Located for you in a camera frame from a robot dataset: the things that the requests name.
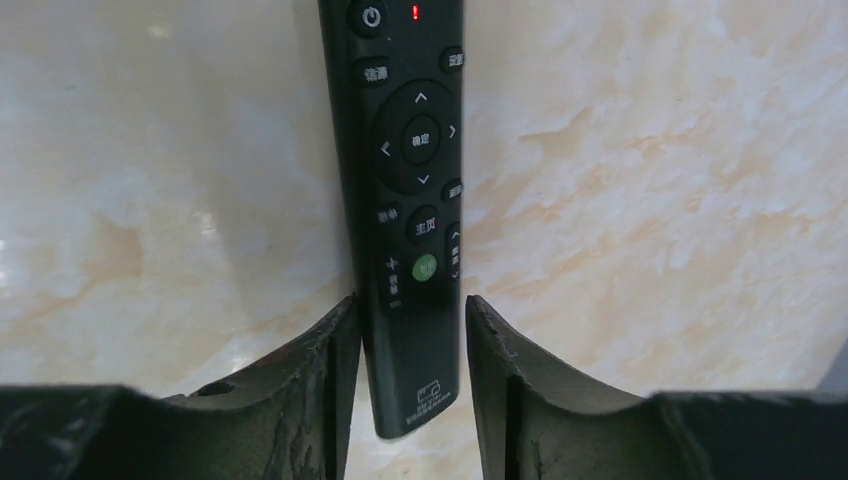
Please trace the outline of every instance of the power button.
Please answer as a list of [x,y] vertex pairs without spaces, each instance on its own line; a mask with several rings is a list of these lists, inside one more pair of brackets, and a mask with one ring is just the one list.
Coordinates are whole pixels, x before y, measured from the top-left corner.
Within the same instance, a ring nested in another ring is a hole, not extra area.
[[379,0],[359,0],[350,6],[347,19],[357,35],[375,38],[386,24],[386,5]]

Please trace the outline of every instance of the directional pad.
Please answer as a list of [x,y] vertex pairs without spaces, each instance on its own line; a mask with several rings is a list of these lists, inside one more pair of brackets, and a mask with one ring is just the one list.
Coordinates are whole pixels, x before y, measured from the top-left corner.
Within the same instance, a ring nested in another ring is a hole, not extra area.
[[392,94],[374,121],[370,155],[390,189],[417,195],[458,176],[460,105],[439,83],[421,80]]

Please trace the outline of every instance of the remote control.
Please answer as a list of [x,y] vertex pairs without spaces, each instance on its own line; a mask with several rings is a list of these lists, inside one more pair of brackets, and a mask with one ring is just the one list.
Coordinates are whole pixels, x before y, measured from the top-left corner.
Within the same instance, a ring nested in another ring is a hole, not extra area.
[[459,393],[462,0],[318,0],[377,434]]

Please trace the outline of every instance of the marble tabletop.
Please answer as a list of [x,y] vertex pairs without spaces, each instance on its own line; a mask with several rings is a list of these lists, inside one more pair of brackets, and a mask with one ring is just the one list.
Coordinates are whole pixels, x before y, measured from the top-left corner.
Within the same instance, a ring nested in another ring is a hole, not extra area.
[[[848,4],[466,1],[466,293],[635,393],[848,337]],[[0,5],[0,382],[186,393],[353,290],[315,0]],[[481,478],[462,396],[347,478]]]

